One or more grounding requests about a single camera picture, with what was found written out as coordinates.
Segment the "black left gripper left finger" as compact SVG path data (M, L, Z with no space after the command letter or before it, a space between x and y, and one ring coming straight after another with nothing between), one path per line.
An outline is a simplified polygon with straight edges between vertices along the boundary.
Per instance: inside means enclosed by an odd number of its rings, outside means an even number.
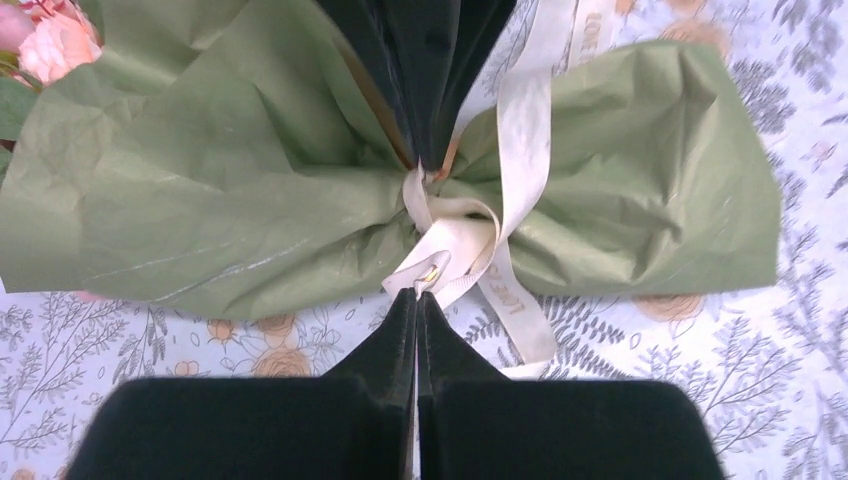
M408 479L417 296L319 377L151 377L117 388L70 479Z

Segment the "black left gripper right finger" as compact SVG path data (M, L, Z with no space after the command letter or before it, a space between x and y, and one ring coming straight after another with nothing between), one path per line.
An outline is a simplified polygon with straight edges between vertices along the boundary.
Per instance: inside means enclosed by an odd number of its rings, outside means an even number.
M510 380L417 305L425 479L719 479L694 403L646 380Z

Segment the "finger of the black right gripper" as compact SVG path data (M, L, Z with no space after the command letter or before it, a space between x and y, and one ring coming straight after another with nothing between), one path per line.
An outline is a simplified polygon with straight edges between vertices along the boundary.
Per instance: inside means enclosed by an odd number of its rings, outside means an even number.
M430 146L413 88L415 49L423 45L428 1L319 1L317 5L347 41L346 63L395 153L412 167L428 169Z
M427 171L443 167L445 156L463 105L478 74L504 30L514 1L451 1L448 28L450 50L447 76L429 127L430 152L423 156Z

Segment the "cream ribbon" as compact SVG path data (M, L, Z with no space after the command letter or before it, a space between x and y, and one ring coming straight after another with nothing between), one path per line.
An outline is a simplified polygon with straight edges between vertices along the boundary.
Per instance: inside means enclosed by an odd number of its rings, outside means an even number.
M547 184L554 68L584 11L576 1L538 2L524 49L502 77L496 102L501 211L473 198L429 195L431 178L418 167L406 176L402 198L422 237L382 282L391 295L429 291L442 307L478 287L523 362L503 369L513 379L539 378L557 351L539 303L514 274L508 238Z

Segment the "olive green wrapping paper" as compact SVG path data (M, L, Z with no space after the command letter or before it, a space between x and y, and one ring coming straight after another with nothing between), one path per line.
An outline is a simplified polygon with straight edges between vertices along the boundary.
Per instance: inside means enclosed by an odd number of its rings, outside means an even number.
M422 237L418 167L318 2L96 3L101 57L37 96L1 184L5 290L254 320L384 289ZM484 108L474 82L429 195L501 211L500 84ZM508 238L534 298L775 283L780 189L715 49L590 51L551 97L547 184Z

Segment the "pink fake flower bunch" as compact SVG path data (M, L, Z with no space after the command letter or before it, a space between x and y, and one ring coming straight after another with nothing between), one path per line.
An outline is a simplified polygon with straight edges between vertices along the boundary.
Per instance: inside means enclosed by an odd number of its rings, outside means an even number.
M1 3L1 172L37 95L102 54L100 35L75 1Z

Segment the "orange wrapping paper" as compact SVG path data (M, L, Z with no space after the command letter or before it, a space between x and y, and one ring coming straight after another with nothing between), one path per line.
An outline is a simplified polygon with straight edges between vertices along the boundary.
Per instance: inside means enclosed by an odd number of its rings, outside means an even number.
M399 143L400 152L414 166L423 167L423 156L430 152L429 127L445 86L450 41L440 34L420 39L364 39L351 43L363 73L357 76L375 112L384 123L390 139Z

